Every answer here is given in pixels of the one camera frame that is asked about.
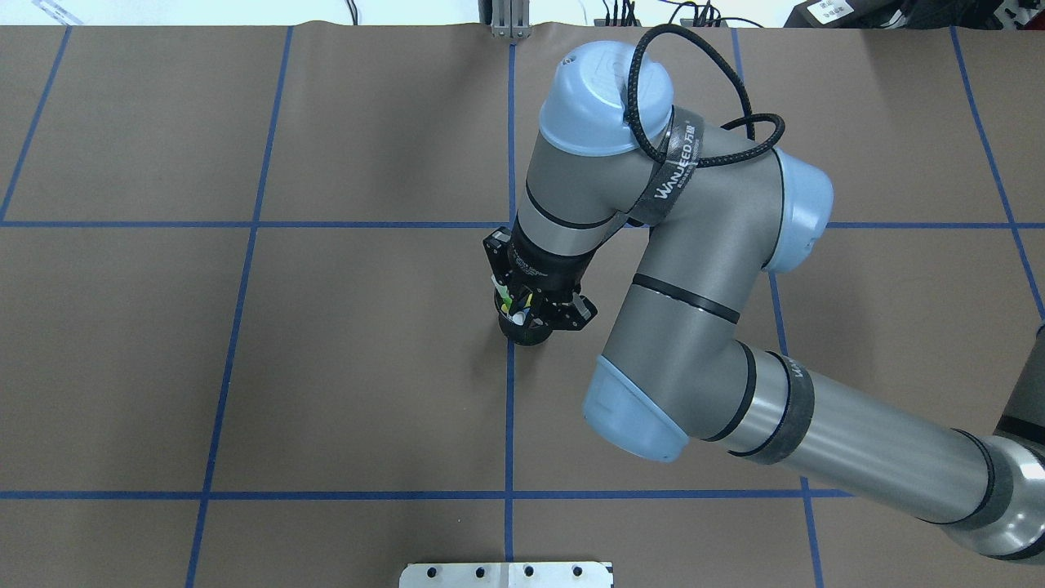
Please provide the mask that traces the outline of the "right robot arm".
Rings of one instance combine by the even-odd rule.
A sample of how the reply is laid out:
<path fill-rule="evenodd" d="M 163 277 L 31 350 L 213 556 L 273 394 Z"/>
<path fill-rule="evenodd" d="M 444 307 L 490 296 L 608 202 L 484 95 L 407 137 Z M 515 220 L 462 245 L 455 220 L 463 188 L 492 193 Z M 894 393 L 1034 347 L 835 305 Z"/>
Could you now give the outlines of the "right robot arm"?
<path fill-rule="evenodd" d="M 798 267 L 831 220 L 831 179 L 780 148 L 784 130 L 691 30 L 567 50 L 513 224 L 482 243 L 501 331 L 522 346 L 585 328 L 598 312 L 581 283 L 594 256 L 645 227 L 583 402 L 594 431 L 658 462 L 693 440 L 717 444 L 902 511 L 981 557 L 1041 565 L 1042 330 L 990 436 L 802 364 L 780 306 L 776 349 L 739 338 L 760 275 L 774 283 Z"/>

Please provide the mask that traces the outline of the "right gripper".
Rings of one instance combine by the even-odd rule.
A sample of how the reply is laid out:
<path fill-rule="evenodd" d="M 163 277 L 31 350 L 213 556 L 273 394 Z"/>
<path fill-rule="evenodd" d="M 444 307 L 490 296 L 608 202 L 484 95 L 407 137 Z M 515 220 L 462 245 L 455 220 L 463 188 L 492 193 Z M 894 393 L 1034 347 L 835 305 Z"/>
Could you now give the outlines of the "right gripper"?
<path fill-rule="evenodd" d="M 560 256 L 536 246 L 527 237 L 511 237 L 507 283 L 511 305 L 501 304 L 510 316 L 527 309 L 526 319 L 548 319 L 553 331 L 583 330 L 598 315 L 598 308 L 581 291 L 581 279 L 589 268 L 594 250 L 579 256 Z"/>

